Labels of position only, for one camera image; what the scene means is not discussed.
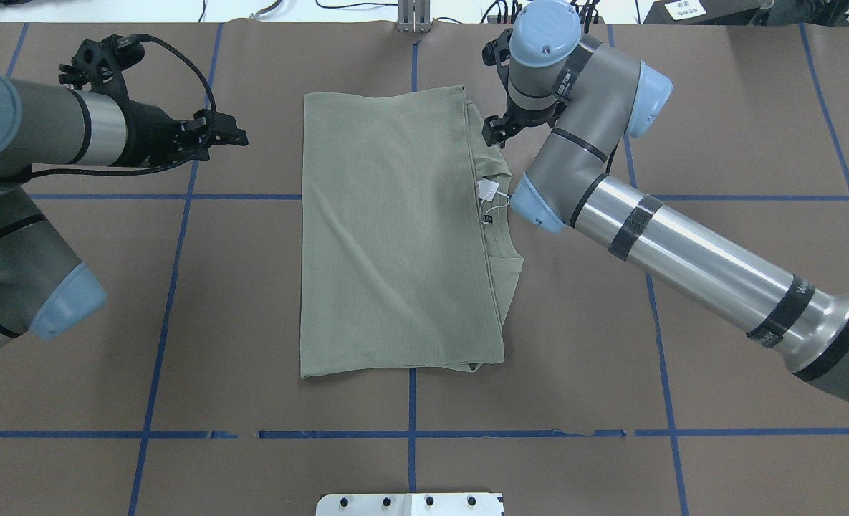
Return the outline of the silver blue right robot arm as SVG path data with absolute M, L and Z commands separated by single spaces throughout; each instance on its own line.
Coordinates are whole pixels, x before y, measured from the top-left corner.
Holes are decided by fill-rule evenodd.
M 548 134 L 510 196 L 549 233 L 576 231 L 770 350 L 794 378 L 849 403 L 849 295 L 834 295 L 735 244 L 608 163 L 646 135 L 672 80 L 585 30 L 569 1 L 532 1 L 484 45 L 505 100 L 484 120 L 489 146 L 520 131 Z

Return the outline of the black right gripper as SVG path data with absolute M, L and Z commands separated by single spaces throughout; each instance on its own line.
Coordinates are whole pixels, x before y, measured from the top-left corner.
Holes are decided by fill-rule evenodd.
M 484 118 L 482 137 L 489 147 L 504 149 L 507 140 L 516 136 L 523 128 L 535 128 L 543 124 L 555 124 L 560 116 L 558 104 L 539 110 L 529 110 L 518 105 L 510 105 L 503 115 L 490 115 Z

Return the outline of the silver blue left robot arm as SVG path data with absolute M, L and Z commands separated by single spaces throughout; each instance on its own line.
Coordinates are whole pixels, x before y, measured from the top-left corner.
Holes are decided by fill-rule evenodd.
M 57 337 L 99 310 L 90 268 L 24 190 L 55 174 L 135 176 L 208 160 L 214 145 L 249 143 L 214 102 L 191 120 L 130 99 L 117 65 L 61 66 L 59 85 L 0 73 L 0 350 L 31 331 Z

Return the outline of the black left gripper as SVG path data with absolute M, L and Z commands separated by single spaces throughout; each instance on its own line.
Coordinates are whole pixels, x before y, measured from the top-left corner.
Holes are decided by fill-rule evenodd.
M 216 121 L 214 109 L 199 109 L 192 120 L 175 120 L 162 108 L 142 102 L 120 102 L 120 109 L 127 128 L 120 154 L 122 167 L 158 168 L 188 159 L 208 159 L 208 151 L 199 148 L 204 137 L 206 147 L 249 144 L 243 128 L 216 126 L 208 132 Z

